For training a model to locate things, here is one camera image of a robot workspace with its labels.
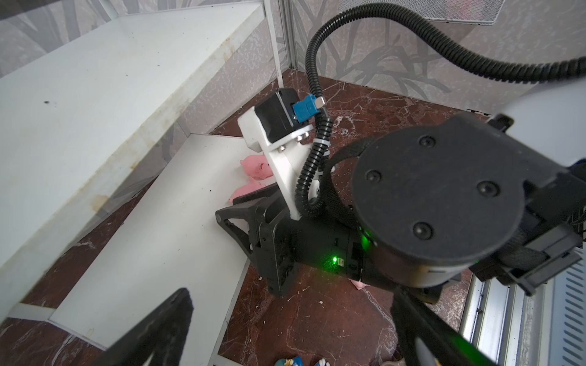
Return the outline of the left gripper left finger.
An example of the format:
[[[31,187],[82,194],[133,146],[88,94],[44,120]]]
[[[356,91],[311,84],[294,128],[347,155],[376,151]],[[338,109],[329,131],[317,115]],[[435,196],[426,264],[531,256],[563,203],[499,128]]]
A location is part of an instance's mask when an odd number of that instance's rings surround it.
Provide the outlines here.
[[[183,355],[194,307],[180,288],[123,335],[95,365],[178,365]]]

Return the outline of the pink pig toy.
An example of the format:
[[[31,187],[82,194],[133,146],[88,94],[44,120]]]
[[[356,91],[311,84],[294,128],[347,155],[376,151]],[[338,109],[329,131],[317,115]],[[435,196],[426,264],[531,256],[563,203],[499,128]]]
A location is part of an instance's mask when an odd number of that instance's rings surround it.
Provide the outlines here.
[[[236,189],[233,194],[230,196],[230,198],[228,199],[228,202],[233,204],[234,200],[237,198],[241,198],[245,195],[251,194],[253,192],[257,192],[262,188],[266,188],[269,185],[272,185],[272,182],[266,183],[264,181],[256,181],[253,178],[249,178],[249,181],[247,184],[239,187],[238,189]]]
[[[244,173],[256,181],[262,181],[273,176],[267,158],[264,155],[251,155],[240,161]]]

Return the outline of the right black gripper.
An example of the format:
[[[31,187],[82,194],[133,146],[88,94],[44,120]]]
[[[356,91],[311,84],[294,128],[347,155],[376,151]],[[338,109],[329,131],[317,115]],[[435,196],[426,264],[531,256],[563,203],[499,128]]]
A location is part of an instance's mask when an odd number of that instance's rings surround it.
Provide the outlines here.
[[[366,238],[329,213],[291,219],[277,184],[233,200],[217,210],[216,221],[245,252],[271,295],[285,297],[302,265],[383,290],[389,280],[367,258]]]

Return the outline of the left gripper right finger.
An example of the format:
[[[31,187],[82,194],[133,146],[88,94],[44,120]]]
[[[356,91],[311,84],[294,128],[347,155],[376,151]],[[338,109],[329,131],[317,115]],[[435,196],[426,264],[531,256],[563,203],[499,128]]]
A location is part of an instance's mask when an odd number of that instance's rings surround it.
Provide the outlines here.
[[[409,291],[394,293],[391,315],[406,365],[493,365]]]

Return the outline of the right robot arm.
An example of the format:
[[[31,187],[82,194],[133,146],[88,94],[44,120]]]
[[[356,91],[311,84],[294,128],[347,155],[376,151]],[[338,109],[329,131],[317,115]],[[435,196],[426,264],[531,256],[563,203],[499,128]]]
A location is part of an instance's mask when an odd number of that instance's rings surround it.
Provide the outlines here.
[[[427,303],[467,268],[533,294],[580,259],[567,218],[585,204],[584,79],[539,85],[488,122],[457,114],[347,144],[329,159],[315,217],[293,200],[308,131],[284,137],[287,153],[264,131],[292,121],[297,103],[283,89],[240,118],[276,183],[215,214],[271,294],[286,295],[300,265]]]

